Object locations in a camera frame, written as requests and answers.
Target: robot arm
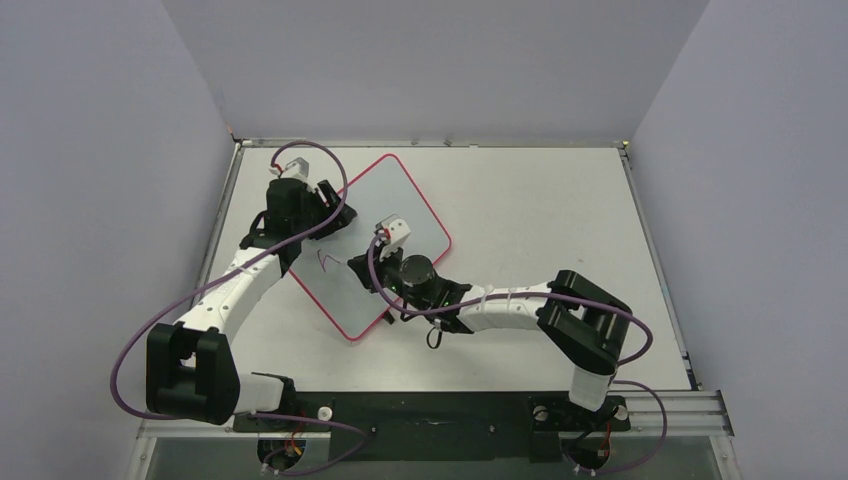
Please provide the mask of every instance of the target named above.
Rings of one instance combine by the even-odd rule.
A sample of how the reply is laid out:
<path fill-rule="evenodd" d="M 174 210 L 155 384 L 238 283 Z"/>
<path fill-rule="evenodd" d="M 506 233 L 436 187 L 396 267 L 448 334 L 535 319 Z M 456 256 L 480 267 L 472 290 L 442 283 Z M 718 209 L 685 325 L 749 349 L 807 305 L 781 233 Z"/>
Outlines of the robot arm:
<path fill-rule="evenodd" d="M 307 179 L 308 172 L 309 164 L 298 158 L 270 182 L 267 210 L 253 221 L 226 273 L 319 225 L 338 207 L 340 199 L 329 182 L 314 186 Z M 310 238 L 324 238 L 349 225 L 354 217 L 356 211 L 345 205 L 332 223 Z M 287 410 L 288 403 L 294 402 L 294 382 L 239 372 L 230 342 L 254 305 L 286 274 L 300 252 L 299 242 L 283 247 L 210 291 L 173 325 L 153 327 L 147 337 L 150 411 L 220 425 L 234 413 Z M 185 361 L 192 357 L 194 366 L 187 365 Z"/>
<path fill-rule="evenodd" d="M 377 225 L 376 233 L 384 237 L 371 265 L 380 285 L 423 311 L 435 328 L 465 334 L 492 328 L 541 330 L 575 365 L 569 400 L 590 411 L 603 405 L 629 322 L 613 312 L 581 308 L 556 297 L 577 297 L 631 313 L 627 305 L 570 270 L 529 287 L 460 284 L 440 277 L 422 255 L 403 258 L 402 245 L 410 234 L 403 220 L 390 217 Z M 348 265 L 366 289 L 377 292 L 367 254 Z"/>

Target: gray wall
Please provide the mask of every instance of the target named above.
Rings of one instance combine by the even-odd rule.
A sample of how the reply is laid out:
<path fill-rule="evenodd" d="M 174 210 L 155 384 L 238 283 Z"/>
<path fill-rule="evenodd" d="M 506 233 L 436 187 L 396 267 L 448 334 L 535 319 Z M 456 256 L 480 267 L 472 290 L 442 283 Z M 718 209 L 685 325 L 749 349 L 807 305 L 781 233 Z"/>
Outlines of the gray wall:
<path fill-rule="evenodd" d="M 237 137 L 631 138 L 707 0 L 164 0 Z"/>
<path fill-rule="evenodd" d="M 158 0 L 0 2 L 3 478 L 123 476 L 109 369 L 196 280 L 231 154 Z"/>
<path fill-rule="evenodd" d="M 633 139 L 746 478 L 844 478 L 848 3 L 712 0 Z"/>

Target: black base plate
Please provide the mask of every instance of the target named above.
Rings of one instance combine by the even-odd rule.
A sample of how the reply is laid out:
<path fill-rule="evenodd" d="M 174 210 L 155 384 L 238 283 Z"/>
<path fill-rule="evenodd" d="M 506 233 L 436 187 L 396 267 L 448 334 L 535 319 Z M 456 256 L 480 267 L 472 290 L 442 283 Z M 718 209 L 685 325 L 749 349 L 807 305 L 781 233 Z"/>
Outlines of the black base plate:
<path fill-rule="evenodd" d="M 561 461 L 559 432 L 583 432 L 608 418 L 623 397 L 607 397 L 598 412 L 568 402 L 568 392 L 298 392 L 307 416 L 329 406 L 332 420 L 371 433 L 372 440 L 351 460 L 482 461 L 528 457 L 532 461 Z M 545 422 L 533 417 L 544 405 Z M 236 417 L 238 432 L 290 431 L 292 424 Z M 614 431 L 630 429 L 629 421 L 613 420 Z M 308 426 L 306 431 L 326 431 Z M 360 441 L 345 430 L 334 430 L 333 458 Z"/>

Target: metal frame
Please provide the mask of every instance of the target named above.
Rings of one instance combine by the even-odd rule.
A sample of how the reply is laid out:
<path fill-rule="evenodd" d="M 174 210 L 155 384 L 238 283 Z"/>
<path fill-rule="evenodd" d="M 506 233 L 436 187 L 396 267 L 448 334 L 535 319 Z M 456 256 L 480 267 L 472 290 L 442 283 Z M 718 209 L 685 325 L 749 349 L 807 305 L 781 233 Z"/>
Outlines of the metal frame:
<path fill-rule="evenodd" d="M 658 392 L 668 415 L 668 436 L 723 437 L 733 434 L 724 408 L 721 392 Z M 645 392 L 618 391 L 627 401 L 632 429 L 615 432 L 615 437 L 658 437 L 662 431 L 662 414 L 654 397 Z M 233 430 L 233 419 L 224 425 L 210 425 L 192 420 L 147 421 L 139 430 L 139 438 L 289 438 L 290 431 L 241 433 Z M 328 438 L 330 433 L 302 432 L 295 438 Z M 575 436 L 560 433 L 562 438 Z"/>
<path fill-rule="evenodd" d="M 209 239 L 209 244 L 206 249 L 206 254 L 203 260 L 203 266 L 198 278 L 198 286 L 206 283 L 209 279 L 212 261 L 215 257 L 215 252 L 218 247 L 221 231 L 224 221 L 226 220 L 227 210 L 229 209 L 230 200 L 238 178 L 239 169 L 244 157 L 246 148 L 273 148 L 282 146 L 288 143 L 291 139 L 245 139 L 237 141 L 230 169 L 227 174 L 227 179 L 224 184 L 224 189 L 221 196 L 221 202 L 218 206 L 217 217 Z M 474 148 L 478 146 L 498 147 L 498 148 L 616 148 L 621 157 L 622 168 L 627 178 L 630 192 L 633 196 L 633 201 L 636 206 L 636 211 L 639 215 L 639 221 L 642 224 L 642 231 L 645 235 L 645 240 L 650 250 L 651 258 L 654 263 L 654 268 L 657 274 L 657 279 L 663 292 L 663 298 L 666 302 L 666 307 L 669 311 L 672 327 L 675 332 L 675 337 L 680 348 L 680 353 L 687 365 L 687 369 L 692 374 L 691 365 L 689 363 L 688 350 L 686 349 L 678 322 L 677 314 L 669 294 L 668 285 L 665 275 L 660 264 L 659 255 L 654 246 L 653 238 L 645 221 L 645 215 L 642 209 L 642 204 L 639 200 L 636 186 L 631 173 L 631 164 L 628 157 L 627 145 L 628 142 L 551 142 L 551 141 L 528 141 L 526 139 L 520 141 L 499 141 L 486 140 L 484 142 L 475 143 L 470 141 L 459 142 L 452 141 L 450 138 L 441 141 L 325 141 L 323 144 L 329 147 L 361 147 L 361 148 L 383 148 L 383 147 L 443 147 L 443 148 Z M 724 479 L 741 479 L 736 457 L 733 452 L 730 436 L 733 436 L 733 429 L 730 424 L 730 419 L 727 410 L 724 406 L 721 393 L 718 391 L 698 391 L 701 386 L 693 382 L 694 391 L 665 391 L 659 392 L 666 409 L 668 411 L 668 435 L 669 436 L 699 436 L 709 437 L 713 446 L 713 452 L 716 457 L 716 463 L 719 468 L 719 473 Z M 617 432 L 616 437 L 656 437 L 659 436 L 662 425 L 662 417 L 659 412 L 659 406 L 656 404 L 653 397 L 644 392 L 617 392 L 627 398 L 630 409 L 630 420 L 633 429 L 628 432 Z M 237 433 L 232 429 L 232 419 L 222 426 L 203 424 L 193 421 L 144 421 L 139 429 L 138 440 L 133 458 L 131 459 L 130 468 L 127 478 L 140 480 L 146 478 L 157 438 L 284 438 L 289 437 L 290 432 L 274 432 L 274 433 Z M 329 433 L 298 433 L 295 438 L 302 439 L 326 439 L 329 438 Z M 572 436 L 569 433 L 561 433 L 561 437 L 568 438 Z"/>

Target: white table surface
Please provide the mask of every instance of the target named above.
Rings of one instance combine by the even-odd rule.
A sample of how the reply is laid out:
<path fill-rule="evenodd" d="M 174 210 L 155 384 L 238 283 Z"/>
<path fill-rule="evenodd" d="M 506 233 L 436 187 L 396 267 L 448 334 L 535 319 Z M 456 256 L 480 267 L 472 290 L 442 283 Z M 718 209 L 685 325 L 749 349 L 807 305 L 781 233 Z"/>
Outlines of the white table surface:
<path fill-rule="evenodd" d="M 265 207 L 274 150 L 245 150 L 213 278 L 222 274 L 251 220 Z M 349 179 L 384 153 L 401 159 L 453 238 L 440 275 L 505 287 L 533 285 L 552 280 L 561 269 L 575 270 L 627 303 L 653 331 L 651 350 L 622 367 L 618 378 L 655 389 L 690 389 L 615 149 L 333 151 Z M 289 150 L 279 161 L 298 156 L 309 161 L 310 178 L 341 186 L 335 164 L 318 150 Z M 571 362 L 541 332 L 446 334 L 441 348 L 431 350 L 424 341 L 429 329 L 423 319 L 380 322 L 352 343 L 285 277 L 256 305 L 232 347 L 239 370 L 292 377 L 301 391 L 567 390 L 571 383 Z M 643 341 L 641 331 L 631 327 L 622 356 Z"/>

